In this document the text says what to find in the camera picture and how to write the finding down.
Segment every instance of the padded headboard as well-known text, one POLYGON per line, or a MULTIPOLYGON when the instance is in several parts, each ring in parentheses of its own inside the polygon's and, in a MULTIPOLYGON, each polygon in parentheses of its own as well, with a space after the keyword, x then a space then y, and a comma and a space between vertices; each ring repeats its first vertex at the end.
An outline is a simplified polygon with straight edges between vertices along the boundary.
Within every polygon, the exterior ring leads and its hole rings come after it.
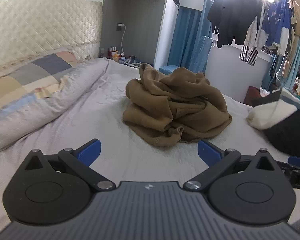
POLYGON ((0 76, 59 48, 96 57, 101 23, 101 2, 0 0, 0 76))

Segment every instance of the triangular hole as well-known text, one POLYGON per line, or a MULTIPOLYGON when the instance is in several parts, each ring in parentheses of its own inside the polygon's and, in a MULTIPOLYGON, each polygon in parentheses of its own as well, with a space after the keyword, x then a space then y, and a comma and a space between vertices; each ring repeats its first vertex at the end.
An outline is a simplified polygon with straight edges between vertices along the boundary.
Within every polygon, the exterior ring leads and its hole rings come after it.
POLYGON ((260 158, 260 160, 256 166, 256 169, 274 171, 274 167, 270 163, 269 159, 265 156, 260 158))
POLYGON ((37 170, 43 168, 39 158, 37 156, 33 156, 31 160, 29 161, 28 165, 26 166, 25 170, 37 170))

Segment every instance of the white plastic bag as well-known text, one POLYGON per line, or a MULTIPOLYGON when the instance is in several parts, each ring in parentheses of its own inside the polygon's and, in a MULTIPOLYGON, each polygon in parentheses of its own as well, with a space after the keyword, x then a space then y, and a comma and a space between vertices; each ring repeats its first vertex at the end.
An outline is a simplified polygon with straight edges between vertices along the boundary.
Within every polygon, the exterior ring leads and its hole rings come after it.
POLYGON ((259 93, 260 93, 260 95, 261 95, 262 97, 266 97, 266 96, 270 95, 270 91, 267 91, 267 90, 265 90, 265 89, 262 89, 262 87, 260 87, 259 93))

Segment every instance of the hanging black hoodie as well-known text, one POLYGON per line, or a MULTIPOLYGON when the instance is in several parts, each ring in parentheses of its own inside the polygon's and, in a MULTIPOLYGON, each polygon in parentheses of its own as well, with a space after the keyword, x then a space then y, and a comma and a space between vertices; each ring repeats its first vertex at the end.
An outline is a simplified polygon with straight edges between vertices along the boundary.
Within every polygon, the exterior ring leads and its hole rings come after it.
POLYGON ((214 0, 207 19, 212 22, 212 32, 218 30, 217 47, 231 44, 243 45, 248 28, 256 17, 257 0, 214 0))

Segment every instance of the white bed sheet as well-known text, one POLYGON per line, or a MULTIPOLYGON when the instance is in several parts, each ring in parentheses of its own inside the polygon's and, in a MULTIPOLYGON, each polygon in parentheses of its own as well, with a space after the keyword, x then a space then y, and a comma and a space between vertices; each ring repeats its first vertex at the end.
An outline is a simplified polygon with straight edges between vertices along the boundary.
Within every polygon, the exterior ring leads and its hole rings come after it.
MULTIPOLYGON (((130 104, 125 86, 132 78, 139 78, 137 69, 110 61, 105 74, 70 109, 0 153, 0 230, 9 223, 2 205, 2 193, 20 163, 34 148, 41 149, 44 154, 56 154, 63 148, 76 149, 98 138, 102 151, 91 168, 117 185, 122 180, 178 181, 182 185, 207 168, 198 157, 197 143, 153 147, 122 122, 122 113, 130 104)), ((246 122, 250 106, 227 96, 225 99, 232 123, 210 141, 221 149, 236 148, 245 155, 254 155, 259 148, 266 147, 276 160, 286 162, 288 156, 272 147, 262 133, 246 122)), ((300 191, 297 200, 291 222, 300 217, 300 191)))

